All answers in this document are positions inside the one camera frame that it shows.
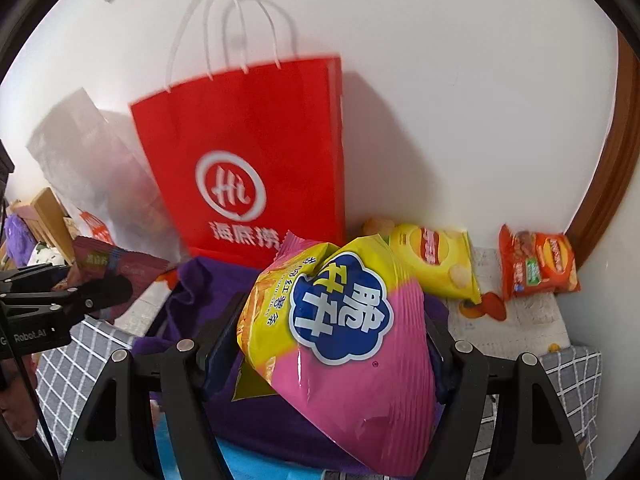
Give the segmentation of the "person left hand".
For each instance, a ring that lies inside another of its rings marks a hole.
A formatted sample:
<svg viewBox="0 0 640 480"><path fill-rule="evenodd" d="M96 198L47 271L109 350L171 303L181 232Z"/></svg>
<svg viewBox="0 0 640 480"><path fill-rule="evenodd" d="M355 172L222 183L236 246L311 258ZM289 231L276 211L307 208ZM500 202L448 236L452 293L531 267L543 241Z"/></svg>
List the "person left hand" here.
<svg viewBox="0 0 640 480"><path fill-rule="evenodd" d="M23 378L13 360L1 363L8 388L0 394L1 414L17 440L27 440L37 431L38 415Z"/></svg>

